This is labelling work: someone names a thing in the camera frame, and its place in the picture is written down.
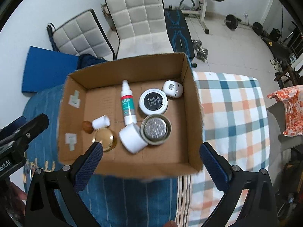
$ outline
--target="jar lid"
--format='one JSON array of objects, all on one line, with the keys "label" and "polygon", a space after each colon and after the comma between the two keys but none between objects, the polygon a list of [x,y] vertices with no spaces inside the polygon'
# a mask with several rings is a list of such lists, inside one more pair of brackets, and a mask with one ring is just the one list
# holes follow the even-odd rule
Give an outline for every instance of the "jar lid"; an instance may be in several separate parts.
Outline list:
[{"label": "jar lid", "polygon": [[160,89],[148,89],[139,100],[139,107],[146,115],[163,114],[167,106],[167,96]]},{"label": "jar lid", "polygon": [[151,145],[163,144],[172,132],[172,124],[164,115],[152,114],[141,124],[140,134],[145,142]]},{"label": "jar lid", "polygon": [[112,131],[108,128],[100,128],[94,132],[94,137],[92,142],[99,142],[103,146],[103,151],[108,151],[112,149],[114,141],[114,135]]}]

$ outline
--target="blue blanket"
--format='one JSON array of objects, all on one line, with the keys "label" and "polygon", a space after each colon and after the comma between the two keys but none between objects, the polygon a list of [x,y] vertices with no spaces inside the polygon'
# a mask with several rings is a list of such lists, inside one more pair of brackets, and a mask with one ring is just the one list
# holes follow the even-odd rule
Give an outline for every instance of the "blue blanket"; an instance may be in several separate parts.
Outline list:
[{"label": "blue blanket", "polygon": [[[57,156],[57,119],[63,85],[37,93],[27,103],[23,115],[31,120],[44,113],[49,127],[34,139],[27,150],[32,169],[59,170],[63,165]],[[177,178],[143,183],[112,176],[93,175],[79,195],[102,227],[156,227],[175,220],[177,208]],[[60,192],[59,205],[67,222],[73,226]]]}]

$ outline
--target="cardboard box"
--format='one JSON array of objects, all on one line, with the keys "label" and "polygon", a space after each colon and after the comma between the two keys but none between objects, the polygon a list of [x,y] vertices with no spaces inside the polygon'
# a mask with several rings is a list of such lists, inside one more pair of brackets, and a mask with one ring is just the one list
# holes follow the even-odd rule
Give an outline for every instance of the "cardboard box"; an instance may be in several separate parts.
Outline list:
[{"label": "cardboard box", "polygon": [[[138,105],[141,94],[150,88],[162,89],[164,82],[170,79],[182,83],[183,95],[178,99],[168,98],[164,115],[172,123],[172,133],[164,144],[148,145],[137,154],[131,154],[119,140],[118,133],[125,127],[120,101],[124,79],[133,91],[139,126],[146,117]],[[202,168],[199,156],[202,143],[201,106],[185,54],[121,59],[70,74],[65,82],[59,116],[58,157],[61,163],[71,164],[85,153],[92,144],[93,134],[82,130],[82,122],[102,115],[110,118],[109,128],[117,139],[117,145],[103,153],[95,173],[124,178],[156,178],[197,173]],[[66,141],[66,133],[76,134],[72,151]]]}]

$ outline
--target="spray bottle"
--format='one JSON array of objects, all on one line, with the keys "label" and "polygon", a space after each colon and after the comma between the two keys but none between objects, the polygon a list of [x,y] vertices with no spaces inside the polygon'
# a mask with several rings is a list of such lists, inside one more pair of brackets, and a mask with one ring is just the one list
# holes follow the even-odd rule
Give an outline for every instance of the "spray bottle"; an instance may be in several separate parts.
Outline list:
[{"label": "spray bottle", "polygon": [[136,114],[134,112],[134,100],[132,91],[129,88],[127,80],[122,81],[121,105],[125,125],[137,123]]}]

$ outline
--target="finger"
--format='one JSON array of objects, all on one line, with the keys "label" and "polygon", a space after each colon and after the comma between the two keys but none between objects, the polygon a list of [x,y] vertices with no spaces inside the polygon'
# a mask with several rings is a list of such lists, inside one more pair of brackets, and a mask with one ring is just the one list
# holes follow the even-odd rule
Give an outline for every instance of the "finger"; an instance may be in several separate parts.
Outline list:
[{"label": "finger", "polygon": [[27,194],[12,182],[11,186],[15,195],[18,196],[21,200],[25,201],[27,198]]},{"label": "finger", "polygon": [[20,211],[23,213],[23,215],[25,215],[25,204],[23,201],[18,200],[18,208],[20,209]]},{"label": "finger", "polygon": [[171,220],[167,222],[165,225],[163,225],[163,227],[178,227],[178,225],[176,224],[175,221]]}]

